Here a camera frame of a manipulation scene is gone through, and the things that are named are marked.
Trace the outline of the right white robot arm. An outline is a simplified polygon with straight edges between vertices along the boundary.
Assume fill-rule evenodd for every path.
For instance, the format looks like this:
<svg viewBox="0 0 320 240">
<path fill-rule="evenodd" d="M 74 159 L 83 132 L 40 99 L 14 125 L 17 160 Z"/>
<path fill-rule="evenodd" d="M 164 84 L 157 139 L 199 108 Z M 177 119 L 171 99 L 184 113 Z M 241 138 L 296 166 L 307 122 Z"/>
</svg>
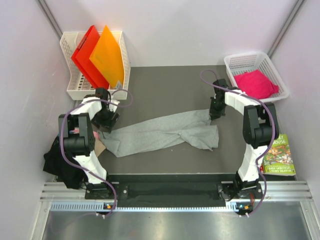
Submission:
<svg viewBox="0 0 320 240">
<path fill-rule="evenodd" d="M 209 115 L 212 120 L 225 115 L 226 106 L 243 116 L 242 135 L 246 143 L 242 164 L 235 174 L 233 192 L 245 198 L 258 185 L 264 155 L 279 135 L 275 105 L 246 95 L 239 89 L 214 86 Z"/>
</svg>

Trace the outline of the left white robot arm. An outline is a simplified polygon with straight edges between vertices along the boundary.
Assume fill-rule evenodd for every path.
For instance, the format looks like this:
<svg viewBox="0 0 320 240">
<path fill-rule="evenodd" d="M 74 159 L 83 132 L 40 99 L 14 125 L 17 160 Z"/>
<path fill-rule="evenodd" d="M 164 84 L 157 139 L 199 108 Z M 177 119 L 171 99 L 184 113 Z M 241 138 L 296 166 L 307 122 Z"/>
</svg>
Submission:
<svg viewBox="0 0 320 240">
<path fill-rule="evenodd" d="M 101 166 L 94 151 L 95 136 L 92 126 L 111 132 L 119 114 L 116 112 L 119 101 L 112 99 L 105 88 L 97 88 L 94 94 L 86 95 L 78 109 L 58 117 L 59 135 L 62 136 L 65 155 L 71 156 L 72 165 L 78 165 L 85 172 L 88 186 L 96 189 L 102 198 L 109 198 L 114 191 L 108 183 L 108 172 Z"/>
</svg>

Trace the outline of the grey t shirt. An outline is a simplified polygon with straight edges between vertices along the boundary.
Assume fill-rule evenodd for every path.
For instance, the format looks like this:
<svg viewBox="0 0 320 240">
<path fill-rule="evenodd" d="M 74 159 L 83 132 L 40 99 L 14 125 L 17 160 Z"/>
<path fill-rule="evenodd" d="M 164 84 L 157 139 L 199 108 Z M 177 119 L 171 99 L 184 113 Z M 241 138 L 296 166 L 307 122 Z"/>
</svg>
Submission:
<svg viewBox="0 0 320 240">
<path fill-rule="evenodd" d="M 219 130 L 208 109 L 157 117 L 130 126 L 99 131 L 100 141 L 117 158 L 152 152 L 181 143 L 210 150 L 219 145 Z"/>
</svg>

